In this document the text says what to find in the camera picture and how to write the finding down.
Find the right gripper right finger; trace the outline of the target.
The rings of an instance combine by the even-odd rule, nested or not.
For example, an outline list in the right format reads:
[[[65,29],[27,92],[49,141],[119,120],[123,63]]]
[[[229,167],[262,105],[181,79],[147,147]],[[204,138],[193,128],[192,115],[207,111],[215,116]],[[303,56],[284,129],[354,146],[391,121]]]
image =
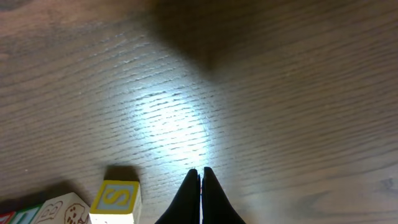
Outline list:
[[[204,167],[201,202],[202,224],[246,224],[230,204],[210,167]]]

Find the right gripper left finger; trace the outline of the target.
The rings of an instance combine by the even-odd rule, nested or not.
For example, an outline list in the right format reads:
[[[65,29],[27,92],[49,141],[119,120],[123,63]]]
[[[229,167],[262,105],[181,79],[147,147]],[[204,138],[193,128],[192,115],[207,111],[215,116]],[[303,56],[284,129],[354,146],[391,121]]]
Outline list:
[[[169,207],[155,224],[200,223],[200,175],[190,169]]]

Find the yellow top wooden block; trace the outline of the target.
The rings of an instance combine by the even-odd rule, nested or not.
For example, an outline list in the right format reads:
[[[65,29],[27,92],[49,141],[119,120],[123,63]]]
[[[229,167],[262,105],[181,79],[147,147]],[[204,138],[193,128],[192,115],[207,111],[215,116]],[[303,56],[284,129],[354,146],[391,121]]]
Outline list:
[[[90,207],[76,194],[68,193],[47,200],[33,224],[91,224]]]

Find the red sided wooden block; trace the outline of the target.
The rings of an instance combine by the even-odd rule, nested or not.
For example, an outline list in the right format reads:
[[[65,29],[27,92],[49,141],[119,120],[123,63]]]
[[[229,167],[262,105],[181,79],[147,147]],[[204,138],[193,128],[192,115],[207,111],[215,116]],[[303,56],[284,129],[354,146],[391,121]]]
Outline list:
[[[34,220],[36,214],[40,211],[41,207],[42,203],[17,211],[9,224],[30,224]]]

